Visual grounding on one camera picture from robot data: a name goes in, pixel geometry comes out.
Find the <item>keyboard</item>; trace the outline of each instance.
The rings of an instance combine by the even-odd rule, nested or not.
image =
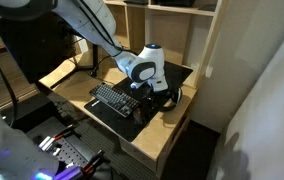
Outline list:
[[[123,117],[128,117],[140,104],[124,91],[101,83],[90,91],[90,94],[108,105]]]

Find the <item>white wall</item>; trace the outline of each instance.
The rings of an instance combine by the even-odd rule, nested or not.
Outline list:
[[[208,179],[284,179],[284,43],[223,135]]]
[[[200,88],[191,118],[220,132],[283,39],[284,0],[230,0],[213,52],[213,73]]]

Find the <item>wooden shelf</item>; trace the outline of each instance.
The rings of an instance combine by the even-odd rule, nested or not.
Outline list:
[[[215,12],[199,10],[203,6],[201,7],[170,7],[170,6],[160,6],[160,5],[136,5],[136,4],[127,4],[123,1],[110,1],[110,0],[104,0],[104,3],[109,4],[109,5],[117,5],[117,6],[138,7],[138,8],[152,9],[152,10],[171,11],[171,12],[196,14],[196,15],[212,16],[212,17],[215,16]]]

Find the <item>black mat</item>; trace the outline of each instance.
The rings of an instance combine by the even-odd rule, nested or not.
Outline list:
[[[165,77],[169,85],[169,89],[181,87],[185,79],[192,73],[192,69],[178,66],[169,62],[165,62]],[[117,134],[122,136],[127,141],[133,141],[135,137],[142,131],[142,129],[149,123],[149,121],[156,115],[161,107],[170,99],[165,96],[154,96],[155,102],[150,102],[147,97],[150,96],[151,89],[148,85],[143,85],[137,90],[132,91],[130,84],[131,79],[125,78],[116,86],[127,94],[137,99],[141,103],[142,121],[137,123],[134,120],[133,114],[127,118],[122,117],[107,105],[99,102],[92,107],[92,104],[98,100],[95,99],[84,107],[94,114],[97,118],[103,121],[106,125],[112,128]]]

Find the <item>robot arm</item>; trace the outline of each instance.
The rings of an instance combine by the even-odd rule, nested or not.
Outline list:
[[[48,11],[102,46],[135,84],[148,82],[154,91],[168,88],[161,47],[147,45],[139,56],[124,51],[114,38],[115,21],[102,0],[0,0],[0,18],[30,20]],[[9,128],[0,116],[0,174],[4,179],[35,179],[39,172],[54,176],[58,169],[57,159],[36,148],[22,132]]]

